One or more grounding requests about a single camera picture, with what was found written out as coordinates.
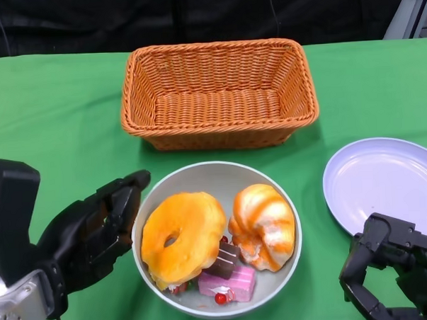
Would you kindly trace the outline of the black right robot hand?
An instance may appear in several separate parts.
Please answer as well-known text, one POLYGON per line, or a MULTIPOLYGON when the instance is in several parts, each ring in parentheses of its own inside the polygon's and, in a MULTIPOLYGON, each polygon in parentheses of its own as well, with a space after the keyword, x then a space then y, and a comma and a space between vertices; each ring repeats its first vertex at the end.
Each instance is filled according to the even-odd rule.
POLYGON ((366 320, 427 320, 427 236, 411 222, 372 213, 351 242, 339 275, 344 299, 366 320), (386 307, 364 285, 367 268, 396 270, 412 307, 386 307))

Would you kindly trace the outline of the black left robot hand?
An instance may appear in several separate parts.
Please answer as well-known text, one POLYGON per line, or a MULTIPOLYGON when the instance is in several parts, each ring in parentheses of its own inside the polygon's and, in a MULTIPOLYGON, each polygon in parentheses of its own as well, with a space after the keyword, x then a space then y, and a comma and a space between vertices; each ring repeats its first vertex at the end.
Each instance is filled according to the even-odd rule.
POLYGON ((150 181, 144 169, 115 179, 66 207, 48 224, 37 245, 57 262, 66 293, 104 279, 117 257, 131 249, 141 192, 150 181))

